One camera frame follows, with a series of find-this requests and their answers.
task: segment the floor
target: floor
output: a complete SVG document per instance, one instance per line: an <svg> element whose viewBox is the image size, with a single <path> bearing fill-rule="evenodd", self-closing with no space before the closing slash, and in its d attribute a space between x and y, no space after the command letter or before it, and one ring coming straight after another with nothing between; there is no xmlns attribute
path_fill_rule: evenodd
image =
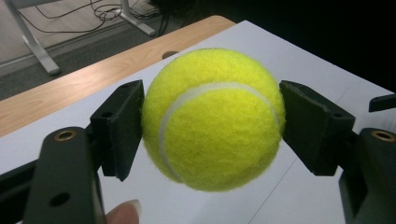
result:
<svg viewBox="0 0 396 224"><path fill-rule="evenodd" d="M106 15L104 13L104 11L120 7L119 4L120 0L63 0L38 6L38 9L36 7L24 8L20 10L20 13L37 28L44 31L80 32L89 31L98 26L100 26L100 29L102 29L123 21L123 19L120 17L112 19L115 16L115 14L112 12L109 12ZM149 0L129 0L129 4L139 14L151 14L158 12L158 8L149 4ZM42 11L43 14L48 17L56 17L79 7L82 8L57 19L48 19L40 13L40 11ZM106 21L101 21L98 16L106 18ZM87 32L43 33L37 31L37 29L35 29L29 23L27 24L34 37L44 48L62 43L80 35L87 34ZM0 64L12 62L15 59L31 53L24 44L21 38L22 32L19 29L17 23L12 18L11 13L8 11L4 1L0 1L0 27Z"/></svg>

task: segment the white table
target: white table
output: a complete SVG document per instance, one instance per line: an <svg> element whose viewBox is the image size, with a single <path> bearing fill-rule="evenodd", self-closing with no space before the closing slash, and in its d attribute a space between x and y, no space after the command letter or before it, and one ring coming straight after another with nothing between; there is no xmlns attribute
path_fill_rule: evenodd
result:
<svg viewBox="0 0 396 224"><path fill-rule="evenodd" d="M267 67L274 77L305 84L354 115L353 131L373 127L395 132L395 109L368 113L369 101L390 94L368 81L327 63L263 29L243 21L183 50L226 48L246 53ZM44 137L63 127L86 127L93 111L119 85L143 79L145 90L158 72L177 55L131 74L70 106L0 138L0 174L35 160ZM282 142L271 167L246 186L228 192L207 193L169 181L150 161L140 145L129 177L120 182L101 175L105 209L139 199L141 223L344 223L336 176L309 173Z"/></svg>

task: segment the wooden desk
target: wooden desk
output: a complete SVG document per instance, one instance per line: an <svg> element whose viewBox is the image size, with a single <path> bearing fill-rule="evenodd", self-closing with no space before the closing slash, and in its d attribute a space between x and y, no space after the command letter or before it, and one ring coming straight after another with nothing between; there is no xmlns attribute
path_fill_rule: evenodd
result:
<svg viewBox="0 0 396 224"><path fill-rule="evenodd" d="M213 16L0 102L0 137L71 105L234 23Z"/></svg>

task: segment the yellow tennis ball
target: yellow tennis ball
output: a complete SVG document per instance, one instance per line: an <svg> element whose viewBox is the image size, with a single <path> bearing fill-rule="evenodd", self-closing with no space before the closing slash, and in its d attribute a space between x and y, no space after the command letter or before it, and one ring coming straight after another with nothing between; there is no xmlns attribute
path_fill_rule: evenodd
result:
<svg viewBox="0 0 396 224"><path fill-rule="evenodd" d="M142 109L149 156L193 189L245 185L274 159L285 125L283 99L262 65L228 49L176 58L151 83Z"/></svg>

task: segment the cable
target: cable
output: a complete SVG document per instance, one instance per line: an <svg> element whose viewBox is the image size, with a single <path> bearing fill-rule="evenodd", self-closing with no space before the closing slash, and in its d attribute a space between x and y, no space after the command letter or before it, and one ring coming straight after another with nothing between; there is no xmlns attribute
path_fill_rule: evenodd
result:
<svg viewBox="0 0 396 224"><path fill-rule="evenodd" d="M102 21L102 23L98 26L96 26L95 28L91 29L91 30L86 30L86 31L45 31L45 30L41 30L40 28L36 27L34 24L32 24L22 13L20 13L21 16L27 21L29 22L29 24L31 24L35 29L37 29L38 31L42 32L42 33L46 33L46 34L65 34L65 33L71 33L71 34L77 34L77 33L88 33L88 32L92 32L95 31L97 29L99 29L100 27L103 26L103 24L105 24L106 21Z"/></svg>
<svg viewBox="0 0 396 224"><path fill-rule="evenodd" d="M73 9L73 10L71 10L71 11L69 11L69 12L66 12L66 13L62 14L62 15L53 16L53 17L47 16L46 14L44 14L44 12L42 12L41 9L40 9L38 6L35 6L35 8L41 13L41 15L43 15L43 16L44 16L45 18L47 18L47 19L58 19L58 18L61 18L61 17L65 16L65 15L68 15L68 14L70 14L70 13L72 13L72 12L75 12L75 11L77 11L77 10L79 10L79 9L82 9L82 8L84 8L84 7L91 6L92 4L95 4L95 3L98 3L98 2L102 2L102 1L103 1L103 0L98 0L98 1L92 2L92 0L91 0L91 2L90 2L89 4L86 4L86 5L82 6L82 7L78 7L78 8L76 8L76 9Z"/></svg>
<svg viewBox="0 0 396 224"><path fill-rule="evenodd" d="M64 17L64 16L66 16L68 14L71 14L71 13L73 13L73 12L79 10L79 9L91 6L91 8L93 10L93 14L100 21L102 21L102 23L99 24L98 26L96 26L95 28L91 29L91 30L85 30L85 31L46 31L46 30L42 30L42 29L38 28L37 26L35 26L31 21L29 21L20 11L19 11L19 13L21 14L21 16L30 25L32 25L35 29L37 29L37 31L42 32L42 33L46 33L46 34L67 34L67 33L69 33L69 34L80 34L80 33L89 33L89 32L95 31L95 30L99 29L100 27L102 27L105 24L106 21L111 21L111 20L116 19L121 14L121 5L119 5L119 4L106 4L106 5L102 5L102 6L95 7L95 8L93 7L95 3L102 2L102 1L103 0L97 0L97 1L90 0L89 4L86 4L84 6L75 8L75 9L69 11L69 12L66 12L66 13L64 13L62 15L58 15L58 16L48 16L44 12L42 12L42 10L39 7L35 7L41 13L41 15L43 15L45 18L47 18L47 19L59 19L59 18ZM136 2L134 2L134 4L129 8L131 13L133 14L133 16L136 17L137 19L139 19L139 20L148 20L148 19L152 19L152 18L154 18L156 16L161 15L161 12L158 12L158 11L154 11L154 12L147 13L147 14L140 14L140 13L136 12L135 10L133 10L133 7L139 1L140 0L137 0ZM100 10L103 7L112 7L112 8L107 9L107 10ZM164 16L163 20L161 22L161 25L160 25L160 32L159 32L160 35L163 34L164 30L166 29L168 21L169 21L169 16Z"/></svg>
<svg viewBox="0 0 396 224"><path fill-rule="evenodd" d="M64 14L62 14L62 15L55 16L55 17L49 17L49 16L45 15L38 7L36 7L36 8L37 8L37 10L38 10L44 17L46 17L46 18L48 18L48 19L58 19L58 18L61 18L61 17L65 16L65 15L67 15L67 14L70 14L70 13L72 13L72 12L75 12L75 11L81 9L81 8L84 8L84 7L87 7L87 6L92 6L93 4L98 3L98 2L101 2L101 1L102 1L102 0L98 0L98 1L93 2L92 0L90 0L90 3L87 4L87 5L84 5L84 6L82 6L82 7L78 7L78 8L76 8L76 9L73 9L73 10L71 10L71 11L69 11L69 12L66 12L66 13L64 13ZM111 8L111 9L108 9L108 10L106 10L106 11L98 11L98 10L97 10L97 9L100 8L100 7L108 7L108 6L113 6L113 7L114 7L114 6L117 6L117 7L119 7L120 5L103 5L103 6L97 7L97 8L93 11L93 13L94 13L94 15L95 15L97 18L99 18L100 21L102 21L102 23L99 24L98 26L96 26L95 28L91 29L91 30L85 30L85 31L45 31L45 30L42 30L42 29L38 28L37 26L35 26L35 25L34 25L31 21L29 21L21 12L19 12L19 13L21 14L21 16L22 16L29 24L31 24L35 29L37 29L38 31L40 31L40 32L42 32L42 33L46 33L46 34L81 34L81 33L89 33L89 32L95 31L95 30L99 29L100 27L102 27L102 26L105 24L106 21L111 21L111 20L117 18L117 17L120 15L120 13L116 13L116 12L114 11L115 9L118 9L118 8ZM114 13L114 15L113 15L113 17L108 18L106 15L107 15L107 13L110 13L110 12L111 12L111 13Z"/></svg>

